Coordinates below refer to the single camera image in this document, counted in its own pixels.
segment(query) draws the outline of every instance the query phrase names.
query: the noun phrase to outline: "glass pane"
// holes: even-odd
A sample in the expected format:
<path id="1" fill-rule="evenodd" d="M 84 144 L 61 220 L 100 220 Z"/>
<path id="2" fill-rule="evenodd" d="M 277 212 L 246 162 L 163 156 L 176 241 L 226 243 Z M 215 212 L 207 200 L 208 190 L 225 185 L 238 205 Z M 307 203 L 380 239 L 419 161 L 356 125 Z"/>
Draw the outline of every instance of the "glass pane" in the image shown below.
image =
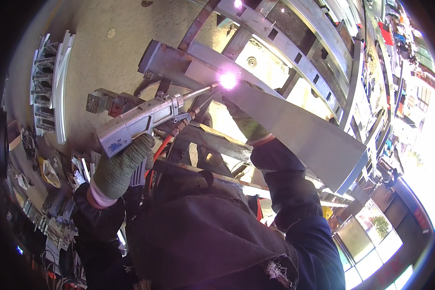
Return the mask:
<path id="1" fill-rule="evenodd" d="M 388 286 L 385 290 L 396 290 L 395 283 L 391 283 L 391 285 Z"/>
<path id="2" fill-rule="evenodd" d="M 387 233 L 392 229 L 392 225 L 375 206 L 372 200 L 369 200 L 365 204 L 361 211 L 356 215 L 356 218 L 376 246 L 378 246 Z"/>
<path id="3" fill-rule="evenodd" d="M 364 258 L 374 248 L 371 239 L 355 218 L 350 219 L 339 230 L 338 235 L 356 262 Z"/>
<path id="4" fill-rule="evenodd" d="M 382 267 L 383 263 L 377 252 L 373 250 L 364 259 L 356 264 L 359 274 L 363 280 L 369 278 L 375 271 Z"/>
<path id="5" fill-rule="evenodd" d="M 347 256 L 342 251 L 342 249 L 338 246 L 337 242 L 335 240 L 333 240 L 333 241 L 335 242 L 335 245 L 337 246 L 338 252 L 340 253 L 340 261 L 343 264 L 343 271 L 346 271 L 346 270 L 350 269 L 351 268 L 351 264 L 348 261 Z"/>
<path id="6" fill-rule="evenodd" d="M 271 89 L 282 88 L 289 78 L 289 67 L 254 38 L 245 45 L 235 62 Z"/>
<path id="7" fill-rule="evenodd" d="M 361 276 L 358 274 L 356 268 L 353 267 L 345 272 L 345 282 L 347 286 L 346 290 L 350 290 L 362 282 Z"/>
<path id="8" fill-rule="evenodd" d="M 396 289 L 401 290 L 401 288 L 406 284 L 406 282 L 411 278 L 412 276 L 412 265 L 406 269 L 401 276 L 398 277 L 395 281 Z"/>
<path id="9" fill-rule="evenodd" d="M 388 236 L 377 246 L 376 251 L 383 263 L 386 263 L 400 248 L 403 242 L 392 230 Z"/>

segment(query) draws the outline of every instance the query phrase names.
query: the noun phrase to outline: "rectangular hole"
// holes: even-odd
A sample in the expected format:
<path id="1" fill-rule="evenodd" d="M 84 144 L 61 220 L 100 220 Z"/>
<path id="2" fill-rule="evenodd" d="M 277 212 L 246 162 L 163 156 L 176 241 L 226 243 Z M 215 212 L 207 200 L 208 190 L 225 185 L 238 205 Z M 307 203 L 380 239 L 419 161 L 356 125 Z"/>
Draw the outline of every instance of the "rectangular hole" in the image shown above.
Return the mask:
<path id="1" fill-rule="evenodd" d="M 277 35 L 278 33 L 279 33 L 279 32 L 278 32 L 275 28 L 273 28 L 273 29 L 271 30 L 271 33 L 269 33 L 268 38 L 269 38 L 270 40 L 274 40 L 274 38 L 276 37 L 276 35 Z"/>
<path id="2" fill-rule="evenodd" d="M 238 17 L 242 16 L 242 14 L 243 14 L 243 12 L 244 12 L 245 10 L 246 10 L 246 7 L 243 6 L 242 8 L 240 8 L 240 11 L 236 13 L 236 15 L 237 15 Z"/>
<path id="3" fill-rule="evenodd" d="M 300 60 L 302 60 L 302 54 L 298 53 L 295 57 L 295 63 L 298 64 L 300 62 Z"/>

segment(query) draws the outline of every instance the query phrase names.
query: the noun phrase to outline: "glove cuff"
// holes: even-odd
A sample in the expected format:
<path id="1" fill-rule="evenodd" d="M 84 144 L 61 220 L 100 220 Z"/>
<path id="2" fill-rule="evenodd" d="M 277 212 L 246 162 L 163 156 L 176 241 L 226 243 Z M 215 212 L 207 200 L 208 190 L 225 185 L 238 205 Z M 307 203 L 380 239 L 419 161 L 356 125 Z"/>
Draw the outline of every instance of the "glove cuff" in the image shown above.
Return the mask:
<path id="1" fill-rule="evenodd" d="M 118 201 L 118 199 L 112 200 L 109 197 L 107 197 L 103 192 L 98 188 L 97 184 L 95 183 L 95 180 L 92 178 L 90 181 L 90 193 L 92 194 L 95 202 L 103 207 L 109 207 Z"/>

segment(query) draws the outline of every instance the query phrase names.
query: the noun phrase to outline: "orange hose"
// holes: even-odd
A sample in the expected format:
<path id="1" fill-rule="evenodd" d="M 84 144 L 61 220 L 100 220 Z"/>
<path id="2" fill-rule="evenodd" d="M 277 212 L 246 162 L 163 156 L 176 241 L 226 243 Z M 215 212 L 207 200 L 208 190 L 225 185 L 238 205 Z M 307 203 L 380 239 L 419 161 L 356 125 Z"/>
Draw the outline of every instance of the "orange hose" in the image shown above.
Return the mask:
<path id="1" fill-rule="evenodd" d="M 155 161 L 157 160 L 158 156 L 161 154 L 161 152 L 163 151 L 164 147 L 166 147 L 166 145 L 169 143 L 169 141 L 171 140 L 172 137 L 173 137 L 172 135 L 168 135 L 168 136 L 164 139 L 163 143 L 160 145 L 160 147 L 158 148 L 158 150 L 156 150 L 155 155 L 153 155 L 153 162 L 155 162 Z M 147 170 L 147 171 L 145 172 L 145 177 L 147 176 L 148 172 L 150 172 L 150 170 Z"/>

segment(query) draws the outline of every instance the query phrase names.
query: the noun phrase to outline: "person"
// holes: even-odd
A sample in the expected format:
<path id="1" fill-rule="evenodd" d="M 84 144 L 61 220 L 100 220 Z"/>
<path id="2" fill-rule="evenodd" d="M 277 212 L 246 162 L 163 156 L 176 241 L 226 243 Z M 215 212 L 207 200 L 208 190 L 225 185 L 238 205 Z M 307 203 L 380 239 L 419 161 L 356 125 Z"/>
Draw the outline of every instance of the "person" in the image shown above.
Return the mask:
<path id="1" fill-rule="evenodd" d="M 241 189 L 213 181 L 209 171 L 164 174 L 142 200 L 128 187 L 154 145 L 142 135 L 111 159 L 103 154 L 90 184 L 75 192 L 75 248 L 88 289 L 345 288 L 339 252 L 305 167 L 264 127 L 223 101 L 253 146 L 251 161 L 262 171 L 285 239 L 255 218 Z M 122 257 L 116 233 L 124 220 L 129 251 Z"/>

